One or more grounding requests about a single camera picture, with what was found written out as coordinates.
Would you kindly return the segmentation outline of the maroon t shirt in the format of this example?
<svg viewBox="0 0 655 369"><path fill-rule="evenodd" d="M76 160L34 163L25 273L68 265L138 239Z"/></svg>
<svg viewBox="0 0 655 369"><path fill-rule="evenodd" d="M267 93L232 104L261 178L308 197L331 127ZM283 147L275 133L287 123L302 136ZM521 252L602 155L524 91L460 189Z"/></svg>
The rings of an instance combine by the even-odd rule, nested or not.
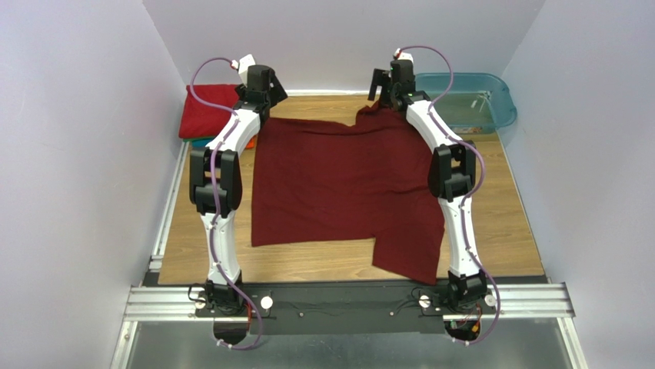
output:
<svg viewBox="0 0 655 369"><path fill-rule="evenodd" d="M375 267L434 284L445 230L431 159L404 117L379 104L352 126L270 118L255 150L251 242L371 238Z"/></svg>

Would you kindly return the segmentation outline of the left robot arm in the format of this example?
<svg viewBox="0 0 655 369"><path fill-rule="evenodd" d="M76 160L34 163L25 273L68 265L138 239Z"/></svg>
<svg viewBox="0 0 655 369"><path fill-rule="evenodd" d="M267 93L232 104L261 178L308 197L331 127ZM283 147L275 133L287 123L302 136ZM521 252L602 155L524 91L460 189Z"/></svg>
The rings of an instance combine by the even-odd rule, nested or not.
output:
<svg viewBox="0 0 655 369"><path fill-rule="evenodd" d="M270 117L270 110L287 98L276 72L267 65L235 64L242 83L237 103L221 132L190 157L189 197L200 214L208 242L209 272L197 308L240 314L249 301L241 286L234 220L243 195L240 157Z"/></svg>

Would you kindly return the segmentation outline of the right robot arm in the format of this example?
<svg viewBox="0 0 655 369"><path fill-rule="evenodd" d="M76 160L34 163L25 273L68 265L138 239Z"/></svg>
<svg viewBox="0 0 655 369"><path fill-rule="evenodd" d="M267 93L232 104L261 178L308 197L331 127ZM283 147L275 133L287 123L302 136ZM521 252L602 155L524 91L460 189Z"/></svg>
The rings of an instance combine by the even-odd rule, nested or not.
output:
<svg viewBox="0 0 655 369"><path fill-rule="evenodd" d="M432 152L427 182L447 226L450 266L444 303L452 309L476 304L487 294L487 275L477 254L472 195L477 181L478 151L437 116L432 98L416 87L413 58L395 56L387 70L373 72L368 98L401 113Z"/></svg>

